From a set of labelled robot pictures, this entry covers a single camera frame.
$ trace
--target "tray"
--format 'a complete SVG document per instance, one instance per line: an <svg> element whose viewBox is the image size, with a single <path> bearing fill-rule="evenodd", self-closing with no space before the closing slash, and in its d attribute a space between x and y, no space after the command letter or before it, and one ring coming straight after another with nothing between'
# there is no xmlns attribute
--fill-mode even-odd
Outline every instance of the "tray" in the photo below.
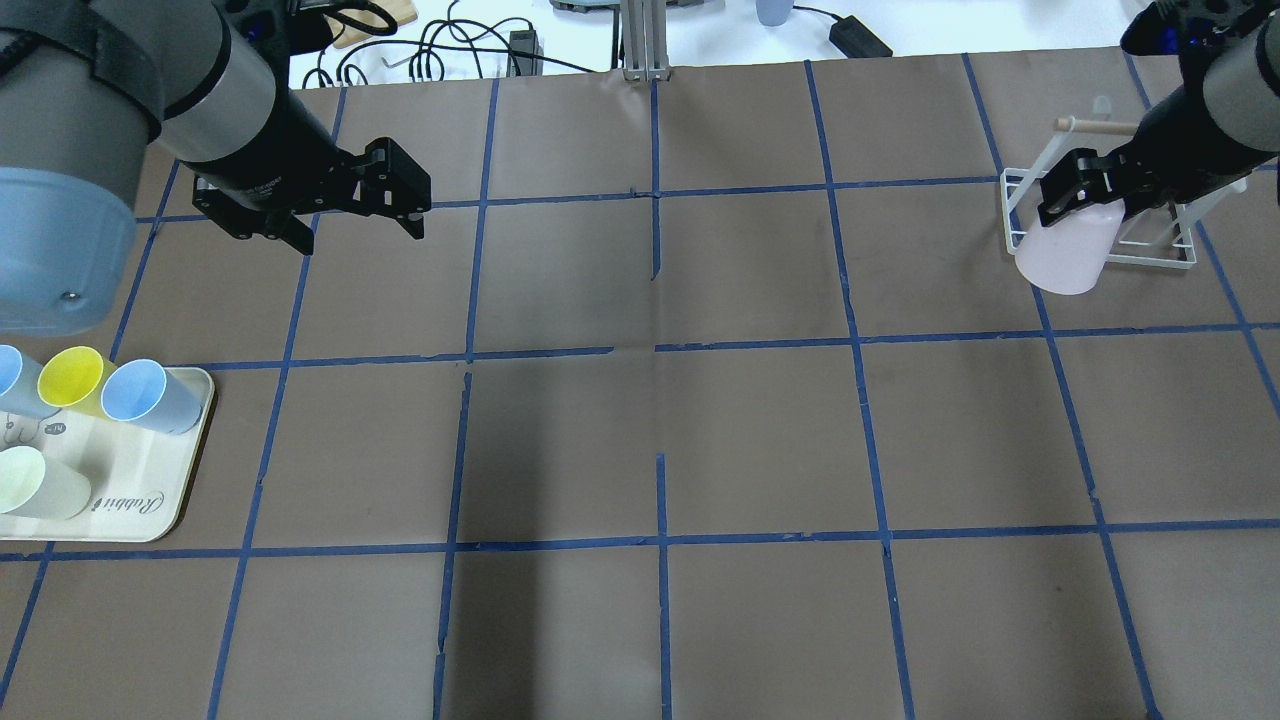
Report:
<svg viewBox="0 0 1280 720"><path fill-rule="evenodd" d="M79 470L93 495L67 520L0 515L0 539L150 542L178 523L214 405L214 378L200 368L166 368L204 410L180 436L63 410L35 420L8 415L0 450L27 445Z"/></svg>

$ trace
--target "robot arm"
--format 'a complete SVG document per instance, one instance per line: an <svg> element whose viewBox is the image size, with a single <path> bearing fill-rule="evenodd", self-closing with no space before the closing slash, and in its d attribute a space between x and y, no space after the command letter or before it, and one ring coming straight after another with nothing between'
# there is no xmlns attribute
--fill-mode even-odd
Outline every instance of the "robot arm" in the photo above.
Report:
<svg viewBox="0 0 1280 720"><path fill-rule="evenodd" d="M1155 3L1121 42L1130 54L1176 50L1183 87L1151 109L1134 138L1106 156L1071 150L1041 181L1041 224L1125 201L1125 219L1188 204L1280 152L1276 0Z"/></svg>
<svg viewBox="0 0 1280 720"><path fill-rule="evenodd" d="M294 214L334 209L392 218L421 238L428 173L390 138L361 155L339 149L285 82L291 45L332 41L326 26L291 20L312 10L323 26L317 12L361 4L0 3L0 332L72 334L101 322L157 137L198 176L196 206L233 236L310 254Z"/></svg>

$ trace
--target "blue grid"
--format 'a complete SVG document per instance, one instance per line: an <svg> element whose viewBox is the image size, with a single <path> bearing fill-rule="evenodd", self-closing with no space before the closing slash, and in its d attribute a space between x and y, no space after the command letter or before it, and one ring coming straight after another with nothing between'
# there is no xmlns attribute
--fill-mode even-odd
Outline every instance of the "blue grid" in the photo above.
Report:
<svg viewBox="0 0 1280 720"><path fill-rule="evenodd" d="M986 106L983 105L982 101L982 94L978 87L977 77L973 72L973 65L968 55L963 56L963 61L966 74L969 77L970 87L973 90L974 102L977 105L987 136L988 146L991 149L992 160L995 163L996 169L1000 170L1004 165L1000 159L998 149L996 145L993 132L991 129L991 123L989 118L987 117ZM1135 87L1138 88L1138 94L1142 97L1143 104L1147 108L1149 108L1151 102L1147 96L1146 88L1142 86L1142 81L1140 77L1138 76L1137 67L1133 64L1132 59L1128 59L1128 63L1129 63L1130 76L1134 81ZM448 625L451 614L452 579L453 579L454 561L458 553L548 552L548 551L602 548L602 547L657 547L659 551L658 632L660 635L662 716L664 719L669 719L675 715L675 707L672 702L672 679L671 679L671 673L672 673L671 601L668 591L669 547L686 546L686 544L695 546L695 544L762 544L762 543L812 543L812 542L837 542L837 543L876 542L881 544L883 551L882 557L883 557L883 570L886 579L886 593L890 607L890 624L893 635L895 653L899 665L899 679L901 684L904 710L906 717L914 719L915 710L911 696L910 676L908 670L905 633L902 629L902 620L899 610L897 589L893 573L893 559L892 559L893 541L918 541L918 539L940 539L940 538L1056 537L1056 536L1096 534L1098 536L1103 547L1107 568L1111 574L1112 587L1116 594L1116 602L1121 614L1126 641L1129 643L1130 653L1133 656L1134 670L1139 680L1139 687L1142 689L1143 700L1147 706L1147 712L1153 719L1161 717L1158 708L1156 707L1156 701L1143 664L1140 646L1138 643L1137 633L1133 626L1133 620L1129 614L1119 566L1115 560L1115 553L1111 548L1111 539L1110 539L1111 536L1128 534L1128 533L1166 533L1166 532L1183 533L1183 532L1213 532L1213 530L1280 529L1280 519L1262 518L1262 519L1210 520L1210 521L1108 523L1103 514L1101 501L1098 501L1098 498L1096 497L1094 492L1096 487L1093 483L1092 470L1089 468L1088 452L1087 448L1084 447L1079 420L1076 418L1074 404L1070 396L1070 388L1068 386L1065 372L1062 369L1061 357L1059 356L1057 352L1056 340L1062 337L1114 337L1114 336L1132 336L1132 334L1239 332L1245 337L1249 345L1249 350L1257 364L1263 387L1267 391L1277 415L1280 415L1280 397L1277 397L1275 382L1271 378L1271 374L1266 366L1266 363L1253 337L1253 332L1258 329L1280 329L1280 323L1251 323L1245 318L1243 309L1240 307L1240 304L1236 300L1231 284L1226 277L1222 264L1219 260L1216 251L1213 250L1212 241L1210 240L1208 233L1204 231L1203 225L1199 225L1197 229L1199 231L1203 238L1207 255L1213 265L1213 269L1221 282L1222 290L1226 293L1230 305L1233 307L1233 311L1236 316L1238 322L1235 324L1162 325L1162 327L1148 327L1148 328L1121 327L1121 328L1089 328L1089 329L1056 331L1053 329L1050 322L1048 313L1044 307L1043 297L1041 296L1038 290L1033 288L1033 300L1036 302L1037 311L1041 318L1041 325L1042 325L1041 329L987 332L987 333L922 333L922 334L896 334L896 336L867 336L867 337L860 336L858 332L856 316L854 313L854 305L850 293L849 273L845 265L844 243L841 238L840 211L836 204L836 191L870 188L870 187L918 187L918 186L938 186L938 184L995 183L997 181L997 176L929 178L929 179L905 178L896 181L873 181L873 182L835 182L832 176L831 158L827 145L826 128L823 124L822 105L819 100L818 87L814 81L812 64L806 61L804 67L805 67L806 81L809 85L814 122L818 131L819 145L823 159L824 182L820 184L750 186L750 187L662 191L659 179L660 176L659 176L659 131L658 131L659 85L653 83L650 87L650 122L652 122L650 140L652 140L652 155L653 155L652 191L632 191L626 193L602 193L602 195L525 197L525 199L509 199L509 200L490 200L488 197L488 181L492 164L492 151L493 151L493 138L494 138L494 120L495 120L498 95L499 95L499 83L498 81L493 81L490 90L488 127L485 133L485 154L484 154L484 169L481 174L480 197L475 201L453 201L453 202L436 204L438 208L476 208L479 210L476 238L475 238L475 254L472 263L470 304L467 314L466 351L462 354L442 354L434 356L401 355L401 356L294 359L293 345L297 334L297 324L302 309L302 301L310 270L310 259L305 259L301 264L298 273L293 311L289 322L289 329L285 340L283 356L279 360L247 360L247 361L234 361L234 363L200 364L200 366L202 368L216 372L236 372L236 370L252 370L252 369L275 369L279 372L276 392L271 406L270 421L268 425L266 437L264 439L257 482L255 484L253 495L250 502L250 514L246 523L241 546L238 548L58 551L55 543L50 542L46 543L40 552L0 553L0 562L38 564L36 577L32 583L31 592L28 594L27 606L24 609L22 621L18 626L18 632L14 638L14 643L9 653L8 662L5 665L4 676L3 679L0 679L0 703L4 702L4 697L12 682L14 669L17 667L17 664L19 661L22 644L26 638L27 630L29 628L32 614L35 612L35 609L37 606L45 575L51 562L88 561L88 560L113 561L113 560L169 560L169 559L237 559L236 579L233 583L230 600L228 603L227 620L221 637L218 665L215 675L212 678L212 688L207 710L207 717L212 720L218 715L221 684L234 634L237 609L243 589L244 571L250 559L442 553L445 560L444 560L444 577L443 577L442 597L440 597L440 619L439 619L439 637L438 637L439 647L435 660L435 674L433 679L434 682L433 717L438 719L440 717L442 712L442 698L444 689L444 671L447 661L445 642L448 638ZM334 138L337 138L338 132L340 129L344 109L346 109L346 90L343 90L339 95L338 111L333 127ZM1275 172L1276 167L1267 165L1262 169L1267 172ZM156 214L152 217L137 219L138 224L150 224L150 232L147 234L146 245L143 246L142 259L134 274L131 291L125 301L124 310L122 313L122 318L111 346L110 356L113 360L119 352L120 345L123 342L124 332L128 325L132 309L136 302L138 290L141 287L142 277L147 266L147 260L150 259L151 250L154 247L154 242L161 224L197 222L204 219L202 217L195 217L195 215L164 217L164 210L166 208L170 192L173 190L175 177L177 177L177 163L170 168L165 183L165 190L161 196ZM617 201L617 200L632 200L637 197L649 197L652 199L653 202L653 274L654 277L657 277L657 274L662 268L662 234L660 234L662 197L818 192L818 191L826 192L828 199L828 208L831 213L832 229L835 236L836 260L840 272L841 288L845 296L845 314L849 325L847 337L657 345L654 347L654 351L701 352L701 351L724 351L724 350L764 350L776 347L831 347L831 346L850 347L852 352L855 380L856 380L859 404L861 409L863 427L865 430L868 460L872 471L870 473L872 486L873 486L872 489L876 500L877 528L860 529L860 530L844 530L844 532L822 532L822 533L795 532L795 533L723 533L723 534L684 534L684 536L668 534L666 457L659 454L657 459L657 534L605 537L605 538L576 538L576 539L558 539L558 541L530 541L530 542L458 542L457 527L458 527L458 514L461 507L462 474L463 474L463 462L466 454L466 436L467 436L467 421L468 421L470 396L471 396L471 383L472 383L472 374L467 372L463 375L462 401L461 401L461 411L458 419L457 451L454 459L454 475L453 475L453 488L452 488L452 497L449 506L449 529L448 529L447 542L361 544L361 546L312 546L312 547L255 547L252 544L253 530L257 520L257 511L262 495L262 480L266 477L266 471L270 465L271 448L275 438L275 429L279 421L279 415L287 388L289 370L292 368L362 365L362 364L413 364L413 363L466 363L470 365L474 363L493 361L493 360L607 355L613 351L612 347L572 347L572 348L499 351L499 352L477 352L475 350L475 322L476 322L476 305L479 301L480 270L483 264L484 223L485 223L486 209L490 205L594 202L594 201ZM326 213L316 214L312 218L312 231L316 229L324 214ZM969 341L1000 341L1000 340L1027 340L1027 338L1042 338L1046 341L1050 348L1055 374L1057 377L1059 387L1062 395L1064 410L1069 418L1069 424L1073 432L1073 437L1075 439L1079 461L1085 478L1087 491L1089 493L1091 503L1094 509L1094 523L1080 524L1080 525L927 528L927 529L897 529L897 530L892 529L884 507L883 487L881 483L878 459L876 452L874 424L870 413L870 404L868 401L865 377L863 372L861 346L877 345L877 343L969 342Z"/></svg>

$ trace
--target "light blue joint cap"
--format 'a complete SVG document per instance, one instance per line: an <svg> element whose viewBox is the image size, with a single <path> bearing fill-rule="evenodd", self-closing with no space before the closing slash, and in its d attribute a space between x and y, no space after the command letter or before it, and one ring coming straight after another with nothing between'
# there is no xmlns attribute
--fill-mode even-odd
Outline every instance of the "light blue joint cap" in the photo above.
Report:
<svg viewBox="0 0 1280 720"><path fill-rule="evenodd" d="M0 168L0 333L67 336L111 311L133 211L91 182Z"/></svg>

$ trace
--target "white floor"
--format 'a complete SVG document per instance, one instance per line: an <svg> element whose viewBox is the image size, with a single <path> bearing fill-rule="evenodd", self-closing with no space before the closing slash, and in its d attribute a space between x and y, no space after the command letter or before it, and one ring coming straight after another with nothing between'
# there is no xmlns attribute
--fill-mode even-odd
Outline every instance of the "white floor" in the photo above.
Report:
<svg viewBox="0 0 1280 720"><path fill-rule="evenodd" d="M992 53L1056 47L1116 45L1120 35L1146 0L799 0L841 15L856 15L897 55ZM401 28L397 38L417 40L424 24L443 18L449 0L416 0L420 19ZM573 13L556 10L548 0L462 0L454 18L494 23L520 15L532 20L548 56L608 69L613 14L609 10ZM671 6L667 12L668 51L672 65L733 65L841 58L827 40L831 18L792 10L787 22L768 28L755 18L754 0L705 0L700 5ZM524 23L507 23L503 32ZM498 47L492 37L481 46ZM410 46L383 45L361 50L352 61L372 83L408 82L406 67L388 69L411 55ZM347 50L330 50L323 67L334 72ZM445 77L474 78L470 53L443 53ZM507 58L481 58L485 77L504 73ZM316 56L293 59L291 82L302 86ZM575 72L552 65L547 74ZM311 87L315 87L312 78Z"/></svg>

